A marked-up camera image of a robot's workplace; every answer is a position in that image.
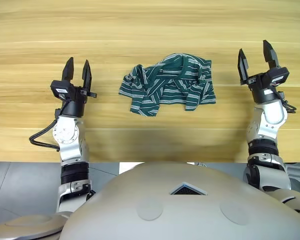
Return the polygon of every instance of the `wood grain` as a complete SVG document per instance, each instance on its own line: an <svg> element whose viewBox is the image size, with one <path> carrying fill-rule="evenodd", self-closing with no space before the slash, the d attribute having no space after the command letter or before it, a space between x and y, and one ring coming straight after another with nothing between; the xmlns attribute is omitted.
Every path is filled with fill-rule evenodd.
<svg viewBox="0 0 300 240"><path fill-rule="evenodd" d="M298 107L279 131L279 152L300 162L300 0L0 1L0 161L59 161L28 137L53 120L60 102L49 86L74 57L73 83L82 84L88 59L98 93L84 116L91 162L245 162L254 103L239 85L238 51L250 75L264 72L263 39L290 72L279 90ZM217 104L130 113L131 99L118 95L123 76L172 53L212 60Z"/></svg>

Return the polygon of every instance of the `black cable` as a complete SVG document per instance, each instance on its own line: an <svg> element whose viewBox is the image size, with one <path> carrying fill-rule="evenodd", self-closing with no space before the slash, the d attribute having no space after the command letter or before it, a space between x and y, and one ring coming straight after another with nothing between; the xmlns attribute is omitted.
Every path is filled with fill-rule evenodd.
<svg viewBox="0 0 300 240"><path fill-rule="evenodd" d="M284 100L282 98L282 96L277 92L276 88L273 86L269 86L269 89L274 92L274 94L281 100L282 106L284 106L284 108L286 109L286 112L289 114L295 114L297 108L295 106L292 106L290 104L288 104L287 100Z"/></svg>
<svg viewBox="0 0 300 240"><path fill-rule="evenodd" d="M33 134L31 137L29 137L29 141L31 144L39 146L39 147L45 147L45 148L51 148L51 149L55 149L57 152L60 151L60 147L57 145L53 145L50 143L46 143L46 142L41 142L41 141L36 141L35 139L42 136L43 134L47 133L50 129L52 129L58 121L58 117L62 114L62 112L64 111L65 107L68 105L68 103L70 103L71 100L67 100L64 105L61 107L61 109L57 109L56 110L56 114L55 114L55 119L52 121L52 123L50 123L49 126L47 126L45 129Z"/></svg>

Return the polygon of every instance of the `green striped shirt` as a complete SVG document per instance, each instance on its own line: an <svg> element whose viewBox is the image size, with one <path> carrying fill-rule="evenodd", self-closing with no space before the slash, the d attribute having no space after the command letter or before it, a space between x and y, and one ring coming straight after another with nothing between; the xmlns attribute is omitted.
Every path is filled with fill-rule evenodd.
<svg viewBox="0 0 300 240"><path fill-rule="evenodd" d="M174 53L146 68L137 65L124 76L119 94L132 98L131 112L149 117L160 104L185 104L186 111L215 104L211 60Z"/></svg>

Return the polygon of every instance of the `vent grille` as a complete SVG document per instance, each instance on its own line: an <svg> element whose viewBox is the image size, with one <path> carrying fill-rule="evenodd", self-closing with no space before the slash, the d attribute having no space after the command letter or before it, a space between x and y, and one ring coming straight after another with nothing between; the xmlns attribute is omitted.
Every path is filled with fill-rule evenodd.
<svg viewBox="0 0 300 240"><path fill-rule="evenodd" d="M192 186L186 182L180 184L170 194L171 195L207 195L205 191L195 186Z"/></svg>

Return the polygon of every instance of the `gray floor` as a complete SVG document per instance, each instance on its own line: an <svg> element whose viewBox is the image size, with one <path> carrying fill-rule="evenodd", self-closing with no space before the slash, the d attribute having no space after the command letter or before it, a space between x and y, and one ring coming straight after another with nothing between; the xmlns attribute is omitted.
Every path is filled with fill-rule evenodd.
<svg viewBox="0 0 300 240"><path fill-rule="evenodd" d="M119 163L90 163L89 176L96 192L119 174ZM240 180L244 163L206 163L207 167ZM60 184L59 163L0 162L0 223L18 216L52 214L56 211ZM293 182L292 189L300 192Z"/></svg>

